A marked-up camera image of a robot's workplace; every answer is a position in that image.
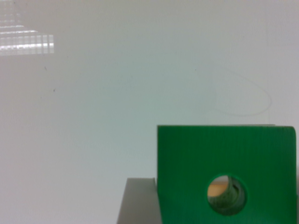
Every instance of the green box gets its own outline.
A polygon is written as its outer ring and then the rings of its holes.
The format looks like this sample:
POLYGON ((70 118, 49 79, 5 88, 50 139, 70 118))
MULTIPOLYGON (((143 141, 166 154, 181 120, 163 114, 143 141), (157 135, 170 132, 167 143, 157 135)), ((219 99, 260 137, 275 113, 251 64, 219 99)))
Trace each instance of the green box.
POLYGON ((295 224, 295 129, 158 126, 158 195, 163 224, 295 224), (217 203, 239 200, 224 213, 207 197, 221 175, 230 176, 234 192, 217 203))

